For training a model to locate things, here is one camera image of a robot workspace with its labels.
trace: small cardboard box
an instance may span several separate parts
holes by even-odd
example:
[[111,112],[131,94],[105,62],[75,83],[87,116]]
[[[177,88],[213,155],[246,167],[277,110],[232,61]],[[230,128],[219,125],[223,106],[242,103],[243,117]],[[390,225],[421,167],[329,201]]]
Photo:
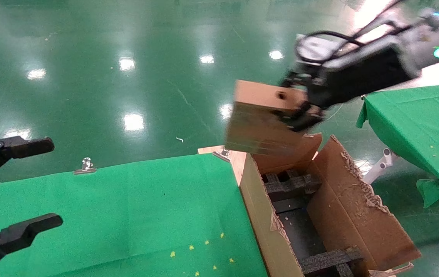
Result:
[[307,211],[327,251],[357,246],[366,269],[379,271],[420,257],[336,137],[332,135],[316,155],[322,143],[320,133],[292,132],[274,115],[274,111],[293,111],[304,100],[306,94],[297,89],[237,81],[225,148],[231,150],[234,174],[269,275],[303,276],[261,178],[261,174],[287,169],[322,181]]
[[277,174],[292,168],[316,175],[322,181],[307,210],[327,251],[357,246],[366,269],[379,271],[419,258],[420,251],[372,187],[362,181],[359,169],[336,137],[331,136],[313,158],[321,142],[320,133],[306,135],[290,156],[230,151],[233,170],[269,275],[304,276],[261,178],[264,173]]
[[304,91],[237,80],[226,149],[289,155],[303,137],[286,127],[276,112],[290,112],[307,100]]

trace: green tablecloth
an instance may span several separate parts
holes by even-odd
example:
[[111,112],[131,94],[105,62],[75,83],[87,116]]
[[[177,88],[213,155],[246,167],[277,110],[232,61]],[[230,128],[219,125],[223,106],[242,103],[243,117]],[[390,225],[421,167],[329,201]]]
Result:
[[0,277],[267,276],[231,166],[212,155],[0,184],[0,229],[49,212],[64,224]]
[[[372,93],[357,127],[366,120],[395,153],[439,179],[439,86]],[[417,186],[425,207],[439,199],[439,182],[420,180]]]

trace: green epoxy floor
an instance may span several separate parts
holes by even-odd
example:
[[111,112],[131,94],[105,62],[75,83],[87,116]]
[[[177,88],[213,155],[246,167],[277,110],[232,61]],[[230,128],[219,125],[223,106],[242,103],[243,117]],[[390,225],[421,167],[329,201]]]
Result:
[[[389,2],[0,0],[0,137],[56,145],[9,162],[0,182],[75,170],[86,156],[107,167],[223,144],[236,79],[276,84],[297,33],[348,33]],[[439,0],[410,0],[399,15],[422,7]],[[439,69],[427,72],[408,85],[439,84]],[[313,132],[336,134],[365,170],[385,146],[355,127],[361,105],[336,105]],[[424,255],[402,276],[439,276],[439,202],[423,210],[415,187],[427,177],[401,160],[374,186]]]

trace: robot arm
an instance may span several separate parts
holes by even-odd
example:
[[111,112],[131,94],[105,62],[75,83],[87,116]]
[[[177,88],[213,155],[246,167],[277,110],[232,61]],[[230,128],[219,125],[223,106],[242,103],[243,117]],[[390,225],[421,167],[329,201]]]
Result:
[[[382,24],[394,29],[369,43],[356,40]],[[285,87],[307,87],[308,102],[281,119],[293,131],[322,121],[323,111],[331,105],[417,78],[423,68],[439,63],[439,13],[433,9],[424,10],[419,21],[404,28],[397,27],[392,18],[378,18],[353,37],[339,36],[347,41],[344,44],[315,37],[332,33],[297,39],[297,61],[281,82]],[[337,55],[348,43],[357,48]]]

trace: green cloth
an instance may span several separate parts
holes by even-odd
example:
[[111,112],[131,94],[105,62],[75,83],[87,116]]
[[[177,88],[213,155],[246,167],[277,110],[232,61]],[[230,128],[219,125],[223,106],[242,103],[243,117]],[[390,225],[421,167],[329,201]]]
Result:
[[[357,121],[368,120],[396,154],[439,179],[439,86],[376,92],[365,98]],[[436,182],[417,183],[422,196],[439,199]]]
[[416,187],[423,197],[423,208],[430,207],[439,200],[439,180],[419,179]]
[[267,277],[232,168],[212,155],[0,184],[0,229],[49,212],[64,224],[0,277]]

